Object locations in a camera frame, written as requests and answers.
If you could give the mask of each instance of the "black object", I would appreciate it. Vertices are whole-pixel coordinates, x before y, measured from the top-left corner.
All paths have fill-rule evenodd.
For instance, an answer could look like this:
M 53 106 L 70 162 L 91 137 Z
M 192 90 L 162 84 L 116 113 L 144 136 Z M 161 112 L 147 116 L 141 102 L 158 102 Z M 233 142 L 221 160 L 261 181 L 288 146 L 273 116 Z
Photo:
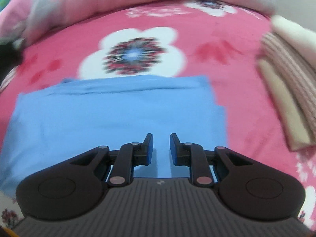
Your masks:
M 310 233 L 297 220 L 305 191 L 295 178 L 225 147 L 181 143 L 176 134 L 170 136 L 173 163 L 190 167 L 190 177 L 134 178 L 133 167 L 150 164 L 152 149 L 148 134 L 143 143 L 115 151 L 99 146 L 30 175 L 17 188 L 26 218 L 14 231 L 20 237 Z
M 23 61 L 23 45 L 17 41 L 0 39 L 0 84 L 9 72 Z
M 5 230 L 0 226 L 0 237 L 10 237 Z

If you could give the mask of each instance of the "gray ribbed base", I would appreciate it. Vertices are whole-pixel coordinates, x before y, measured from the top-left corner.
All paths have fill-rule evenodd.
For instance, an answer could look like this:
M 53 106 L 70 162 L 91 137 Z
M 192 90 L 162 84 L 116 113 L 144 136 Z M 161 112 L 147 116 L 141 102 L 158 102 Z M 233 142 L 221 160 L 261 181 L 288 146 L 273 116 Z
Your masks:
M 188 179 L 135 178 L 111 189 L 91 212 L 63 222 L 23 220 L 20 237 L 305 237 L 297 219 L 264 223 L 225 208 L 210 189 Z

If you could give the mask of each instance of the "bed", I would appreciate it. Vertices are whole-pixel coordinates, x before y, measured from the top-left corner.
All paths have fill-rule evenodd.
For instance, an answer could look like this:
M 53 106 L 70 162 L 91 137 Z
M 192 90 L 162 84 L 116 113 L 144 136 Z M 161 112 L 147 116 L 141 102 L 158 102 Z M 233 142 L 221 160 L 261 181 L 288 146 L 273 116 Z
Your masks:
M 256 67 L 260 39 L 269 29 L 269 18 L 249 8 L 216 0 L 163 0 L 101 13 L 50 32 L 25 49 L 23 63 L 0 94 L 0 145 L 21 92 L 64 78 L 205 75 L 216 103 L 226 109 L 228 147 L 297 178 L 307 194 L 302 221 L 314 229 L 315 156 L 312 150 L 289 151 Z M 148 58 L 146 71 L 109 67 L 111 59 L 125 63 L 116 53 L 119 43 L 128 47 L 136 42 L 147 47 L 149 42 L 160 60 Z M 0 199 L 3 223 L 13 226 L 22 214 L 14 199 L 3 193 Z

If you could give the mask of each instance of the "circular indent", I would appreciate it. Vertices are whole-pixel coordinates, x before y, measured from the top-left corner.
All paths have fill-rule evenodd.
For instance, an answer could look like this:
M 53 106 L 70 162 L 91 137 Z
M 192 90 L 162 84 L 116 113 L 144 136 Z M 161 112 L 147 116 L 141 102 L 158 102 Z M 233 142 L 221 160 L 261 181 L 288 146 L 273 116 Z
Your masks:
M 251 195 L 257 198 L 273 199 L 282 193 L 283 186 L 273 179 L 255 178 L 246 184 L 246 189 Z
M 76 184 L 72 180 L 57 177 L 43 181 L 39 185 L 39 192 L 47 198 L 60 199 L 72 194 L 75 188 Z
M 112 184 L 122 184 L 125 182 L 125 178 L 121 176 L 114 176 L 110 178 L 110 183 Z
M 199 184 L 203 184 L 203 185 L 207 185 L 213 182 L 213 180 L 207 176 L 200 176 L 199 178 L 197 178 L 197 182 Z

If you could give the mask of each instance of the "white flower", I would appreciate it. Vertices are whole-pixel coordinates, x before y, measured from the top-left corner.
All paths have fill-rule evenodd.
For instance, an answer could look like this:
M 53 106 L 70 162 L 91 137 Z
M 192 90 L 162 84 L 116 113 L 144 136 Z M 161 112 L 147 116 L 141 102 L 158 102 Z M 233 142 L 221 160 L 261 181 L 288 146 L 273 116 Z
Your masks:
M 81 62 L 78 77 L 176 76 L 185 65 L 184 54 L 171 45 L 176 39 L 177 32 L 169 27 L 116 31 L 100 41 L 99 51 Z
M 125 13 L 128 17 L 130 18 L 137 18 L 139 16 L 141 16 L 143 14 L 143 11 L 142 9 L 140 8 L 130 8 L 130 9 L 127 9 L 126 10 L 126 13 Z
M 226 13 L 237 13 L 234 7 L 215 0 L 189 0 L 184 3 L 184 6 L 199 9 L 215 17 L 223 17 Z
M 164 9 L 151 9 L 146 12 L 147 16 L 151 17 L 166 17 L 172 15 L 179 15 L 179 14 L 189 14 L 190 12 L 183 11 L 181 8 L 164 8 Z

